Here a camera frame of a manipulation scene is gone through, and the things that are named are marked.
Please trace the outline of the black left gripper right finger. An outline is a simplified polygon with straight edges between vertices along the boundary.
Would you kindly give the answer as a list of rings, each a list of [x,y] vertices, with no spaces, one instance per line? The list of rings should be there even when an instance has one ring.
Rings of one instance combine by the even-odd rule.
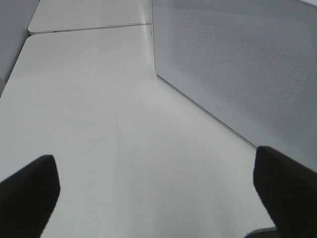
[[[282,238],[317,236],[316,172],[269,146],[260,146],[253,183]]]

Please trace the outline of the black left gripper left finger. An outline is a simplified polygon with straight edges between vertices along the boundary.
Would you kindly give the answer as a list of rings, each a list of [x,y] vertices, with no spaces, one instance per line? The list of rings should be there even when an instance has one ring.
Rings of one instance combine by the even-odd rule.
[[[60,182],[55,158],[43,155],[0,183],[0,236],[39,238],[56,206]]]

